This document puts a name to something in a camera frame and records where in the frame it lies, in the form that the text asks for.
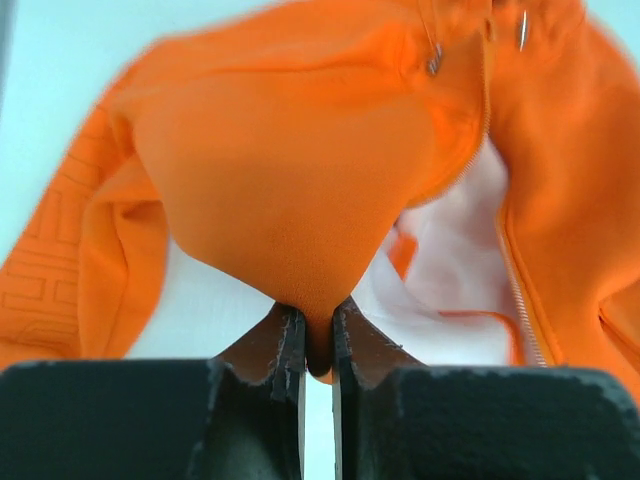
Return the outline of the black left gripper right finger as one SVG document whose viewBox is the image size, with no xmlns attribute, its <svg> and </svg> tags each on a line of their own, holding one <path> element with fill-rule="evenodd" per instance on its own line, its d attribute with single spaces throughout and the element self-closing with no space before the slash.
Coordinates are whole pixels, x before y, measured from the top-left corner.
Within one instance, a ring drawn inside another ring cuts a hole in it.
<svg viewBox="0 0 640 480">
<path fill-rule="evenodd" d="M 639 412 L 604 372 L 427 366 L 352 300 L 333 337 L 339 479 L 639 478 Z"/>
</svg>

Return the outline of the orange zip jacket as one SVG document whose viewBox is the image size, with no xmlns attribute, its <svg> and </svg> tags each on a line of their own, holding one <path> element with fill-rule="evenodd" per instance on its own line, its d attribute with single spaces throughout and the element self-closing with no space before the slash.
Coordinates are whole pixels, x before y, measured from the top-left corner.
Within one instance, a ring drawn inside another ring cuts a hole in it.
<svg viewBox="0 0 640 480">
<path fill-rule="evenodd" d="M 639 390 L 639 74 L 580 1 L 288 1 L 151 45 L 1 270 L 1 364 L 119 359 L 168 248 L 427 363 Z"/>
</svg>

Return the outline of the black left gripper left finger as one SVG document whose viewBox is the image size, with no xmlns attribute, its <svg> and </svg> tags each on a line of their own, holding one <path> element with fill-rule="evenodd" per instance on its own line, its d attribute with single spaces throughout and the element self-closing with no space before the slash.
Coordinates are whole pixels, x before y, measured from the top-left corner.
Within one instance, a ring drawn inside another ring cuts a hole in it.
<svg viewBox="0 0 640 480">
<path fill-rule="evenodd" d="M 299 479 L 305 320 L 277 304 L 210 359 L 38 361 L 1 375 L 5 479 Z"/>
</svg>

